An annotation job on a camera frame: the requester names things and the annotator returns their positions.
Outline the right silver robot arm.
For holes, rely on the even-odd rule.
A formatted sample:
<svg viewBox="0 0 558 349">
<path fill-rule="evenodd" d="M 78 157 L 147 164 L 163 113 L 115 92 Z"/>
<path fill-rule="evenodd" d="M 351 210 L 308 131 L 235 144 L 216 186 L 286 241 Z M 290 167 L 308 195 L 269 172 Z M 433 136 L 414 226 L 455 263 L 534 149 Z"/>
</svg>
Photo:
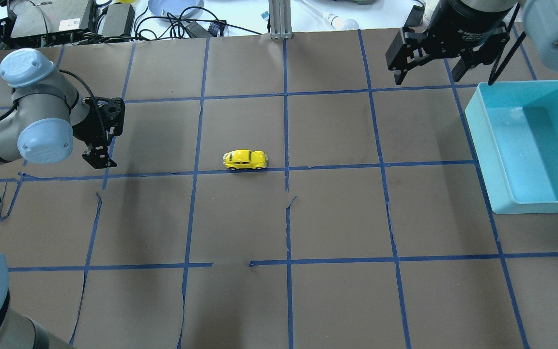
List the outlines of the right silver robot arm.
<svg viewBox="0 0 558 349">
<path fill-rule="evenodd" d="M 455 57 L 455 82 L 482 64 L 492 66 L 492 85 L 525 38 L 558 72 L 558 0 L 441 0 L 425 31 L 401 28 L 385 57 L 397 85 L 417 66 Z"/>
</svg>

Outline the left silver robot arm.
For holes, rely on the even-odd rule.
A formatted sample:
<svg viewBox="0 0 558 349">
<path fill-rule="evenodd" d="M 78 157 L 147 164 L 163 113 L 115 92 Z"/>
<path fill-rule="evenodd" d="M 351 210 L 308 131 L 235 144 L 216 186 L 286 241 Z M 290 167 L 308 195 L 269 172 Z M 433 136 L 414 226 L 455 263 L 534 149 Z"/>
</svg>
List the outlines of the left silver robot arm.
<svg viewBox="0 0 558 349">
<path fill-rule="evenodd" d="M 97 97 L 90 89 L 82 97 L 67 80 L 70 75 L 37 49 L 16 49 L 4 57 L 0 77 L 12 89 L 12 105 L 0 116 L 0 166 L 19 159 L 58 163 L 71 155 L 74 139 L 85 143 L 82 157 L 93 168 L 117 165 L 109 146 L 123 132 L 124 101 Z M 11 309 L 10 302 L 8 265 L 0 253 L 0 349 L 71 347 Z"/>
</svg>

